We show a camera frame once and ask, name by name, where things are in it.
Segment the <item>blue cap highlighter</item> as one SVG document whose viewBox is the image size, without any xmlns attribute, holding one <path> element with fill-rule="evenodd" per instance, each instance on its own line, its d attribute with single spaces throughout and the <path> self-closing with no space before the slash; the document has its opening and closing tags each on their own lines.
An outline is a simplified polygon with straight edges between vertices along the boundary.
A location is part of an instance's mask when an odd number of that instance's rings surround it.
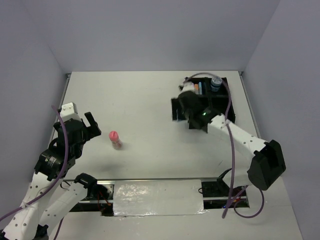
<svg viewBox="0 0 320 240">
<path fill-rule="evenodd" d="M 203 94 L 202 82 L 199 82 L 199 83 L 198 83 L 198 93 L 199 93 L 199 95 L 202 95 L 202 94 Z"/>
</svg>

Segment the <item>pink lid small bottle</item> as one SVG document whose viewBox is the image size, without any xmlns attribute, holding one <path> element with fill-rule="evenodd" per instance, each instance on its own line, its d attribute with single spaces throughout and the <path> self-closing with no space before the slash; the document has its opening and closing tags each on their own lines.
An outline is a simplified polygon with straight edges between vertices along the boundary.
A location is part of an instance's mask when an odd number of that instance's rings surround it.
<svg viewBox="0 0 320 240">
<path fill-rule="evenodd" d="M 108 137 L 114 149 L 119 150 L 122 147 L 123 144 L 120 140 L 119 134 L 116 131 L 111 131 Z"/>
</svg>

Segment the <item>blue paint jar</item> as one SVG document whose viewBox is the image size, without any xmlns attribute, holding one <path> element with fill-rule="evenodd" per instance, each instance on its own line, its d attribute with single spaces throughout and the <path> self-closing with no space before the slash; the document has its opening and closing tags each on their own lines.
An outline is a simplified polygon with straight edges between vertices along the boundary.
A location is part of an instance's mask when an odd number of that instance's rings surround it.
<svg viewBox="0 0 320 240">
<path fill-rule="evenodd" d="M 222 82 L 223 82 L 223 80 L 222 80 L 222 78 L 220 76 L 217 76 L 217 75 L 212 76 L 211 80 L 210 80 L 210 90 L 212 92 L 219 91 L 220 87 L 222 85 Z"/>
</svg>

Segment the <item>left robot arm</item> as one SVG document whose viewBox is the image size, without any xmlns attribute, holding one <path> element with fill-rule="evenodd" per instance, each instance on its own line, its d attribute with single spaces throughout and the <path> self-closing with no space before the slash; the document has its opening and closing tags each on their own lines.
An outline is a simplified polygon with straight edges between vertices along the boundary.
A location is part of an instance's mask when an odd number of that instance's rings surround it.
<svg viewBox="0 0 320 240">
<path fill-rule="evenodd" d="M 55 228 L 60 228 L 64 217 L 81 200 L 97 196 L 97 180 L 86 173 L 76 176 L 69 188 L 52 204 L 49 203 L 67 172 L 81 157 L 84 144 L 101 135 L 101 130 L 90 112 L 86 112 L 89 126 L 75 113 L 57 113 L 54 129 L 58 133 L 43 151 L 34 167 L 34 175 L 21 205 L 1 217 L 12 217 L 0 231 L 2 240 L 47 240 Z"/>
</svg>

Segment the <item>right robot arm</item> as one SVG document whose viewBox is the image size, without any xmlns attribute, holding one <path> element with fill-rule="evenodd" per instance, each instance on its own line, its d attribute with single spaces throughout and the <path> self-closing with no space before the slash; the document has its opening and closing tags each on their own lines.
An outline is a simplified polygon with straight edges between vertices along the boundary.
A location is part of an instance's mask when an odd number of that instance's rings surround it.
<svg viewBox="0 0 320 240">
<path fill-rule="evenodd" d="M 212 133 L 232 143 L 234 149 L 250 161 L 248 183 L 266 191 L 285 172 L 286 164 L 281 145 L 274 139 L 267 142 L 225 119 L 218 110 L 205 107 L 200 96 L 187 90 L 173 99 L 178 102 L 184 118 L 193 129 Z"/>
</svg>

